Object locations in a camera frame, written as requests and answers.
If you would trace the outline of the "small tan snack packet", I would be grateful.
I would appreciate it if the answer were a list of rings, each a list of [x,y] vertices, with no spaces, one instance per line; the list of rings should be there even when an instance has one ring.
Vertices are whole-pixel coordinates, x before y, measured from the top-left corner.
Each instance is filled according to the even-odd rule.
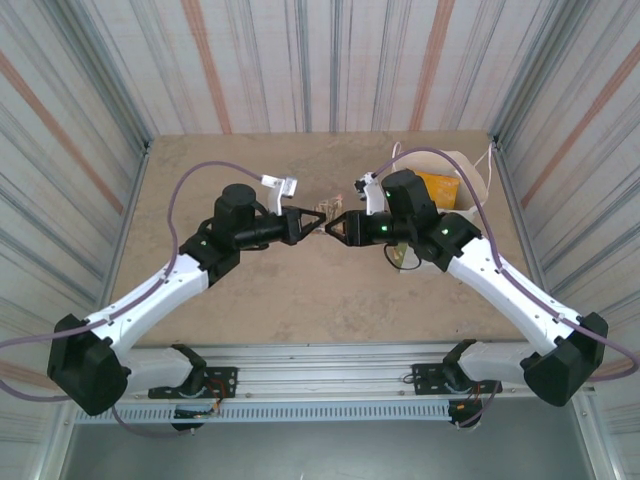
[[[343,197],[341,195],[336,195],[334,197],[321,200],[314,207],[314,210],[316,212],[323,213],[325,215],[326,222],[334,221],[344,213]]]

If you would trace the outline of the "orange snack bag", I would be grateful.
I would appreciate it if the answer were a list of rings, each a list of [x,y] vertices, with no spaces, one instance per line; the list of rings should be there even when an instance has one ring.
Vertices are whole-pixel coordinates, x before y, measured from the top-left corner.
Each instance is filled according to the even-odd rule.
[[[453,209],[455,207],[460,179],[416,171],[425,183],[430,198],[437,208]]]

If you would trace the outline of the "white paper bag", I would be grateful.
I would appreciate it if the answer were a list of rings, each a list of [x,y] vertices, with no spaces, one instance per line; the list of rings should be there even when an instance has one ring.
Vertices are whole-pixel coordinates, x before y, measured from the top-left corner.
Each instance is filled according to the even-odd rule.
[[[415,174],[416,171],[421,171],[459,178],[460,185],[457,192],[455,207],[453,209],[441,209],[436,207],[437,210],[442,213],[457,213],[472,223],[473,215],[475,213],[478,213],[482,219],[486,218],[484,203],[488,196],[487,186],[485,184],[480,186],[476,184],[480,179],[480,176],[475,169],[475,166],[469,163],[464,155],[458,152],[444,152],[437,149],[428,150],[426,148],[417,148],[411,151],[407,150],[395,158],[394,164],[394,172],[404,169],[411,170]],[[492,257],[495,255],[495,249],[493,247],[494,240],[492,238],[484,239],[483,237],[474,239],[465,245],[463,249],[465,247],[473,247],[476,241],[480,242],[478,245],[480,249],[486,246],[490,248],[490,257],[487,259],[489,263],[484,265],[481,270],[489,272],[493,271],[494,259]],[[470,256],[463,251],[462,256],[453,259],[449,264],[448,269],[443,272],[431,263],[419,263],[413,250],[404,244],[391,247],[384,246],[384,248],[391,249],[393,253],[397,253],[400,248],[404,249],[404,254],[400,259],[390,256],[388,252],[384,253],[389,263],[400,272],[420,270],[434,274],[446,272],[455,273],[471,259]]]

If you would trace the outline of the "small circuit board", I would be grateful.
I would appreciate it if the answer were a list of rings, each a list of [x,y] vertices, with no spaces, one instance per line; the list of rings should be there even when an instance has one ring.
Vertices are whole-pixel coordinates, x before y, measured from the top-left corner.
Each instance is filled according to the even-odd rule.
[[[213,406],[178,405],[174,410],[175,420],[195,420],[217,417],[220,408]]]
[[[450,400],[449,422],[457,428],[473,428],[481,419],[483,403],[480,400]]]

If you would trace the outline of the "grey metal shelf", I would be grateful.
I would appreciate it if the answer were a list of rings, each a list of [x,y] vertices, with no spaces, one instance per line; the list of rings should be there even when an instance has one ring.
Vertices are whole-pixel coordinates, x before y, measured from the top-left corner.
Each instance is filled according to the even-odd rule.
[[[573,434],[439,422],[236,424],[156,440],[81,426],[61,480],[595,480]]]

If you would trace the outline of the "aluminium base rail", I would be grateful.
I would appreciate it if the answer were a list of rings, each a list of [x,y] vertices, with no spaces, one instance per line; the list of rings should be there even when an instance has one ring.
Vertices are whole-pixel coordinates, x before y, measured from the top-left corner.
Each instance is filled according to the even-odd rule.
[[[213,345],[195,351],[239,369],[236,403],[407,400],[410,366],[436,363],[452,343]]]

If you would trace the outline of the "black mount plate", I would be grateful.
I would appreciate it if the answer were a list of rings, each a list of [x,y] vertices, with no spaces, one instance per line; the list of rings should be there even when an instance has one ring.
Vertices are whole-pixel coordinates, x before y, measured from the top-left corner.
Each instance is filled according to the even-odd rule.
[[[239,369],[236,367],[207,367],[204,392],[207,398],[228,399],[236,396]]]
[[[413,364],[410,377],[414,393],[418,396],[445,395],[453,392],[442,364]]]

